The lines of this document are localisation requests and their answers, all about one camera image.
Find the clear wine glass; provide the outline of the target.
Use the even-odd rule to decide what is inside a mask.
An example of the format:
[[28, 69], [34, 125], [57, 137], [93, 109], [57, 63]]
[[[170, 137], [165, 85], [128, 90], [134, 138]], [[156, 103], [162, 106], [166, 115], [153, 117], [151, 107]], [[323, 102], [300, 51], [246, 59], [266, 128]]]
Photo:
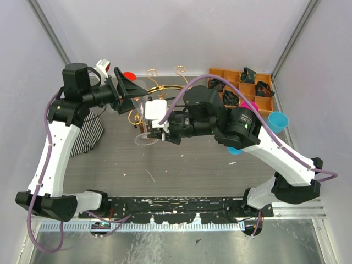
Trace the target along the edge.
[[143, 132], [141, 132], [139, 135], [136, 136], [135, 138], [135, 143], [139, 146], [150, 146], [155, 144], [158, 139], [155, 138], [149, 138], [148, 137], [148, 129], [147, 129], [147, 123], [144, 118], [144, 113], [145, 113], [145, 103], [148, 101], [149, 97], [148, 96], [141, 96], [141, 97], [136, 97], [133, 98], [133, 105], [135, 109], [137, 110], [137, 113], [139, 115], [139, 120], [141, 120]]

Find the red wine glass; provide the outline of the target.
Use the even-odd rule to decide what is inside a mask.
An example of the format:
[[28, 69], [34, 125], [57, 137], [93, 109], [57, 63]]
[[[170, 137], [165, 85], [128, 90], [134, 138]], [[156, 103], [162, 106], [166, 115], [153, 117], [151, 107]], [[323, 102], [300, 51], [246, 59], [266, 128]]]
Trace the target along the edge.
[[123, 75], [130, 81], [136, 81], [137, 77], [134, 73], [130, 72], [130, 71], [125, 71], [123, 72]]

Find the black white striped cloth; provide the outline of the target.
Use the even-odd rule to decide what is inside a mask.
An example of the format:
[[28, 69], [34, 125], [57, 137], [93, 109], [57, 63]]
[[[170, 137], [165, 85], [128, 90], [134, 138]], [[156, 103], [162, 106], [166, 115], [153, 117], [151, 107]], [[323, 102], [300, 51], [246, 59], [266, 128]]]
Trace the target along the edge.
[[80, 133], [73, 144], [70, 156], [74, 157], [88, 153], [96, 146], [103, 132], [104, 127], [100, 117], [94, 111], [90, 111], [84, 119]]

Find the pink wine glass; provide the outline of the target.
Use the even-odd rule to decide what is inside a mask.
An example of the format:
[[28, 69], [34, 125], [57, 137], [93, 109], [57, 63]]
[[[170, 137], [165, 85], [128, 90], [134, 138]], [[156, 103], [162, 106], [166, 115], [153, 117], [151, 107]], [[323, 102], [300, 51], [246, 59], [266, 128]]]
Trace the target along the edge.
[[256, 111], [259, 111], [258, 105], [257, 105], [255, 102], [253, 102], [253, 101], [250, 101], [249, 104], [246, 103], [245, 101], [243, 101], [243, 102], [240, 103], [239, 106], [240, 106], [240, 107], [247, 108], [247, 109], [251, 109], [250, 105], [252, 105], [252, 107], [253, 107]]

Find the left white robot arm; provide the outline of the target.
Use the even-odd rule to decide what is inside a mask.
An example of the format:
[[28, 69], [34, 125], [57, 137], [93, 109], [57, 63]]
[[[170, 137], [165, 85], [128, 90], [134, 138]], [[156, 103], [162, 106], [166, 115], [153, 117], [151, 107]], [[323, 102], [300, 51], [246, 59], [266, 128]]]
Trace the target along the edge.
[[32, 216], [68, 222], [75, 214], [92, 212], [103, 218], [110, 212], [106, 192], [86, 190], [65, 194], [63, 183], [70, 153], [86, 116], [93, 107], [111, 107], [119, 114], [133, 109], [132, 100], [148, 92], [130, 81], [119, 68], [114, 69], [113, 84], [106, 67], [90, 67], [85, 63], [67, 64], [63, 86], [49, 101], [44, 113], [46, 142], [37, 171], [26, 191], [17, 193], [15, 202]]

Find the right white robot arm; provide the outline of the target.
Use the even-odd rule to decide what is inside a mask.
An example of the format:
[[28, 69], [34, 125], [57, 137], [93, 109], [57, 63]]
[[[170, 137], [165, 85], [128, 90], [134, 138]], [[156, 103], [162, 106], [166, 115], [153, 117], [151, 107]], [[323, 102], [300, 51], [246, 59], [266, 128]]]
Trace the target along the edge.
[[314, 168], [322, 168], [322, 160], [302, 157], [309, 165], [304, 167], [285, 152], [286, 143], [269, 135], [252, 110], [228, 109], [217, 91], [202, 85], [185, 92], [183, 101], [186, 110], [172, 112], [163, 124], [159, 122], [167, 113], [166, 101], [145, 103], [144, 116], [151, 126], [149, 138], [179, 145], [182, 138], [213, 134], [219, 144], [249, 153], [275, 170], [268, 181], [245, 190], [243, 214], [252, 217], [277, 201], [297, 205], [319, 197], [321, 184], [315, 180]]

